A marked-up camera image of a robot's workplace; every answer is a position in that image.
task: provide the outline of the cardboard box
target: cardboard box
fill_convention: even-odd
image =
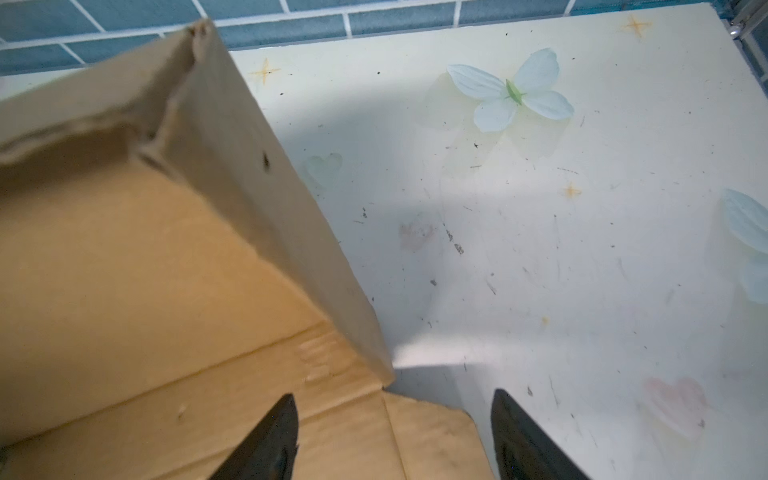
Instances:
[[[491,478],[208,21],[0,104],[0,271],[2,480],[206,478],[285,392],[294,478]]]

